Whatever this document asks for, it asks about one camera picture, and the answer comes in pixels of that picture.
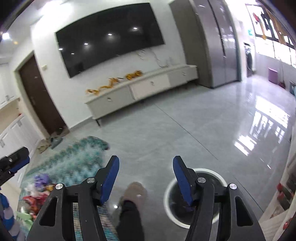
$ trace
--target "rug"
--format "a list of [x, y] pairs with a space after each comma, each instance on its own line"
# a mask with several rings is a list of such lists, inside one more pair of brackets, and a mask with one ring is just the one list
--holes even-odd
[[[108, 149], [107, 142], [89, 136], [50, 157], [40, 166], [28, 171], [21, 183], [21, 194], [17, 210], [20, 211], [23, 206], [22, 198], [29, 195], [25, 188], [28, 184], [34, 183], [34, 177], [36, 175], [47, 173], [52, 183], [63, 183], [66, 186], [80, 184], [88, 177], [95, 176], [98, 169], [103, 168], [104, 151], [106, 149]], [[106, 204], [98, 207], [98, 212], [107, 240], [118, 241], [117, 233], [111, 223], [111, 216], [108, 213]], [[73, 204], [73, 216], [76, 240], [82, 241], [78, 204], [76, 203]], [[19, 218], [18, 221], [27, 236], [29, 233], [28, 229], [22, 224]]]

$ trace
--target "television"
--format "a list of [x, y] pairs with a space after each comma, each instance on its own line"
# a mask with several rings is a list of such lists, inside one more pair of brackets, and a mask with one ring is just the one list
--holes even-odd
[[94, 13], [59, 30], [56, 37], [70, 78], [108, 59], [164, 44], [149, 3]]

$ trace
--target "silver bolt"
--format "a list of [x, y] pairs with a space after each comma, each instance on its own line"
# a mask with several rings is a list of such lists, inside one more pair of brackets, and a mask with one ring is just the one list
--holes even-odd
[[60, 190], [63, 188], [63, 184], [59, 183], [59, 184], [56, 184], [56, 189], [57, 190]]
[[88, 178], [87, 183], [94, 183], [95, 179], [93, 177]]
[[206, 179], [205, 179], [204, 177], [199, 177], [199, 178], [197, 179], [197, 181], [198, 181], [199, 183], [205, 183], [205, 182], [206, 182]]
[[230, 187], [231, 189], [233, 189], [233, 190], [237, 189], [237, 185], [235, 185], [234, 183], [231, 183], [231, 184], [229, 185], [229, 187]]

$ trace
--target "brown slipper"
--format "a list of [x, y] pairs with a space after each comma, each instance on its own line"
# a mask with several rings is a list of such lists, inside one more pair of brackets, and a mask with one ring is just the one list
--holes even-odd
[[131, 183], [125, 190], [122, 197], [122, 203], [126, 200], [133, 202], [140, 211], [143, 208], [144, 202], [147, 198], [147, 190], [139, 182]]

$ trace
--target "refrigerator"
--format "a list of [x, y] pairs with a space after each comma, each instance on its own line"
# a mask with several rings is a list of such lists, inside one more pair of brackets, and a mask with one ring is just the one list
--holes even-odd
[[237, 37], [223, 0], [170, 3], [186, 57], [196, 65], [198, 83], [215, 88], [239, 80]]

